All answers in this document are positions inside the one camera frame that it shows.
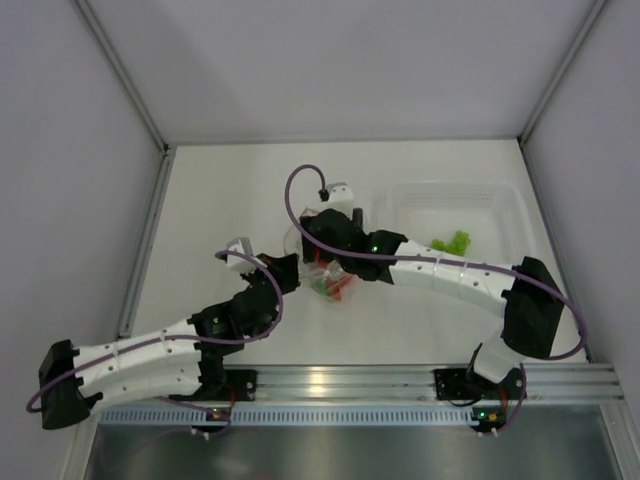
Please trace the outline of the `clear zip top bag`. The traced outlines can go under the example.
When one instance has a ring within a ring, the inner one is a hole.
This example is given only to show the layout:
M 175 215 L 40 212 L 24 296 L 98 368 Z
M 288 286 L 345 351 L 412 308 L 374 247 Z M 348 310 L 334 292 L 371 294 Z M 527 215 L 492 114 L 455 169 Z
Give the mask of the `clear zip top bag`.
M 302 226 L 299 223 L 299 218 L 301 216 L 314 216 L 320 212 L 321 211 L 319 210 L 305 209 L 302 212 L 302 214 L 296 218 L 296 220 L 298 221 L 299 226 L 302 228 Z M 350 218 L 356 224 L 361 225 L 364 231 L 364 228 L 363 228 L 364 214 L 361 208 L 353 209 L 352 216 Z M 353 291 L 356 285 L 360 282 L 359 277 L 355 273 L 351 272 L 351 269 L 354 268 L 354 259 L 343 257 L 340 261 L 304 263 L 302 259 L 302 237 L 303 236 L 305 235 L 303 235 L 301 231 L 295 225 L 293 225 L 288 229 L 283 239 L 284 253 L 285 254 L 295 253 L 299 257 L 299 272 L 302 278 L 302 283 L 314 292 L 314 290 L 311 288 L 311 282 L 313 280 L 340 282 L 340 281 L 343 281 L 344 279 L 349 279 L 351 283 L 347 291 L 347 297 L 342 302 L 345 302 L 346 300 L 350 299 L 351 296 L 353 295 Z M 342 302 L 330 302 L 330 303 L 339 304 Z

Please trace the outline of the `green fake grapes bunch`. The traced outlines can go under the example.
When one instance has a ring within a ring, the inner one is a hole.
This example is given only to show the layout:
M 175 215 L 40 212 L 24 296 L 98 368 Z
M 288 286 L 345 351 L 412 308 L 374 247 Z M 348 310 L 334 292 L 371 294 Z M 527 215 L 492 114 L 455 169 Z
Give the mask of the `green fake grapes bunch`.
M 431 247 L 437 251 L 464 257 L 470 244 L 470 235 L 465 231 L 457 230 L 448 242 L 445 242 L 441 239 L 433 239 L 431 242 Z

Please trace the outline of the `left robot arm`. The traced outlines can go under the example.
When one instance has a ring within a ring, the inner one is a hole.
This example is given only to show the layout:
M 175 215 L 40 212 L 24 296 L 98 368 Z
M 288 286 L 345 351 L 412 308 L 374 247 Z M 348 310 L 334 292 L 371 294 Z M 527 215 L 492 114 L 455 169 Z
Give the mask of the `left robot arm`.
M 116 405 L 167 397 L 205 401 L 228 383 L 223 359 L 270 335 L 284 295 L 299 285 L 299 258 L 223 251 L 244 290 L 157 332 L 97 346 L 54 343 L 39 370 L 39 390 L 27 404 L 45 430 L 64 429 Z

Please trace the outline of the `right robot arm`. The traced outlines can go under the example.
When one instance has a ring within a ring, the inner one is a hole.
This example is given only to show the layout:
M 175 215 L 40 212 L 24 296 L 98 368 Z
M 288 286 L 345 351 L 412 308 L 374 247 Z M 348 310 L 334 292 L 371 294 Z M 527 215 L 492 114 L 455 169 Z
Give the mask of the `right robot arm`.
M 387 230 L 371 233 L 335 209 L 299 219 L 303 260 L 336 262 L 364 281 L 421 287 L 476 305 L 502 326 L 476 349 L 468 388 L 491 396 L 523 360 L 551 357 L 563 302 L 546 265 L 526 256 L 514 266 L 479 265 Z

